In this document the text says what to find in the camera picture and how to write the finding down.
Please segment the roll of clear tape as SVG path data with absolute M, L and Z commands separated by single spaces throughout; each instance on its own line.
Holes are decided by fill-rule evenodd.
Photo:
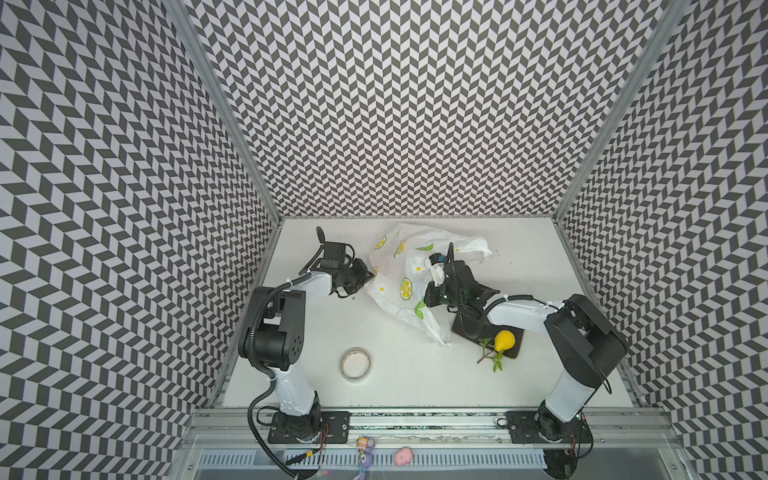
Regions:
M 363 348 L 355 347 L 347 350 L 339 363 L 342 377 L 350 383 L 364 381 L 372 370 L 370 354 Z

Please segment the aluminium front rail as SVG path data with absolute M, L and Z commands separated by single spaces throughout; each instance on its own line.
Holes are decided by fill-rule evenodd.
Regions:
M 477 447 L 532 446 L 565 449 L 571 445 L 514 444 L 504 427 L 504 414 L 525 407 L 477 408 L 353 408 L 345 444 L 353 447 L 359 437 L 371 437 L 376 446 Z M 659 408 L 593 407 L 584 411 L 594 440 L 576 446 L 596 448 L 679 448 L 682 441 L 667 415 Z

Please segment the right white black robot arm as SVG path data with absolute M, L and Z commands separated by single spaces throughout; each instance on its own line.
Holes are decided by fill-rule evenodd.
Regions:
M 600 388 L 612 390 L 609 374 L 621 363 L 628 343 L 614 324 L 586 296 L 545 302 L 530 294 L 503 294 L 477 282 L 465 262 L 440 253 L 427 260 L 433 280 L 425 305 L 444 305 L 455 314 L 452 330 L 483 348 L 501 365 L 510 349 L 502 340 L 522 332 L 549 337 L 563 371 L 534 412 L 508 414 L 512 441 L 560 443 L 584 431 L 585 405 Z

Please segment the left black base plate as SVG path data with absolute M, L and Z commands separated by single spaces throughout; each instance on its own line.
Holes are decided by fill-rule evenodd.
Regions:
M 349 411 L 323 410 L 318 415 L 291 416 L 276 412 L 271 420 L 268 439 L 270 444 L 345 444 L 350 431 Z

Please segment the yellow fake lemon with leaves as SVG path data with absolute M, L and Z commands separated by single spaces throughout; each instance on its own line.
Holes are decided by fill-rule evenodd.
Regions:
M 516 336 L 510 330 L 501 330 L 494 338 L 482 339 L 479 345 L 483 349 L 483 355 L 477 360 L 477 364 L 489 360 L 493 364 L 493 372 L 502 371 L 504 355 L 514 348 L 516 343 Z

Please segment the black square mat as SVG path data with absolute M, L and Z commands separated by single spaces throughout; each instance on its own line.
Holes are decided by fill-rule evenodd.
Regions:
M 453 334 L 456 334 L 459 337 L 464 338 L 477 345 L 479 345 L 482 340 L 487 340 L 487 339 L 490 339 L 492 343 L 492 341 L 495 339 L 496 335 L 499 332 L 503 330 L 510 331 L 511 333 L 514 334 L 516 343 L 510 350 L 507 350 L 504 353 L 504 356 L 510 359 L 516 359 L 518 357 L 520 349 L 522 347 L 524 334 L 525 334 L 525 331 L 523 329 L 508 327 L 508 326 L 495 326 L 492 324 L 484 324 L 483 327 L 479 330 L 479 333 L 475 335 L 475 331 L 477 330 L 476 324 L 477 322 L 472 318 L 470 318 L 469 320 L 466 320 L 465 318 L 460 320 L 459 314 L 456 314 L 452 322 L 451 331 Z

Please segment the pink toy blob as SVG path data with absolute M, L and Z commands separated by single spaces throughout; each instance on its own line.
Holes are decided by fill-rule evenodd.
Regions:
M 393 462 L 397 467 L 410 465 L 414 460 L 414 452 L 409 447 L 403 447 L 393 454 Z

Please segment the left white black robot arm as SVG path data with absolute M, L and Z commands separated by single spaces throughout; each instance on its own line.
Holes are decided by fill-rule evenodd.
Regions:
M 297 277 L 251 295 L 238 355 L 268 377 L 268 393 L 277 399 L 277 428 L 291 439 L 308 442 L 321 432 L 319 394 L 299 364 L 308 307 L 333 294 L 350 297 L 372 278 L 352 245 L 320 237 Z

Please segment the purple toy figure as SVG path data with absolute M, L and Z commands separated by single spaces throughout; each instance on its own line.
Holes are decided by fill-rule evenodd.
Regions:
M 359 437 L 357 440 L 358 474 L 354 480 L 365 480 L 370 467 L 373 465 L 375 440 L 370 437 Z

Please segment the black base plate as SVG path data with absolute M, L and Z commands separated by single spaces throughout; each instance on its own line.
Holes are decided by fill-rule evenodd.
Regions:
M 323 410 L 318 415 L 291 416 L 276 412 L 271 420 L 268 439 L 270 444 L 345 444 L 350 431 L 349 411 Z
M 591 444 L 594 437 L 583 418 L 562 422 L 537 411 L 512 410 L 504 414 L 504 427 L 514 444 Z

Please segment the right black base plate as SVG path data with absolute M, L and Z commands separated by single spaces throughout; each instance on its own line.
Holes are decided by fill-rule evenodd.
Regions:
M 504 427 L 514 444 L 591 444 L 594 437 L 583 418 L 562 422 L 537 411 L 512 410 L 504 414 Z

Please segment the white lemon print plastic bag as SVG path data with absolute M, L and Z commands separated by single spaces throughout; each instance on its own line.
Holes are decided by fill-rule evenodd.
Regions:
M 447 326 L 424 303 L 432 276 L 425 261 L 434 253 L 452 250 L 458 260 L 481 262 L 492 256 L 483 237 L 467 237 L 430 226 L 399 223 L 369 255 L 374 278 L 367 294 L 390 316 L 409 324 L 443 346 L 450 344 Z

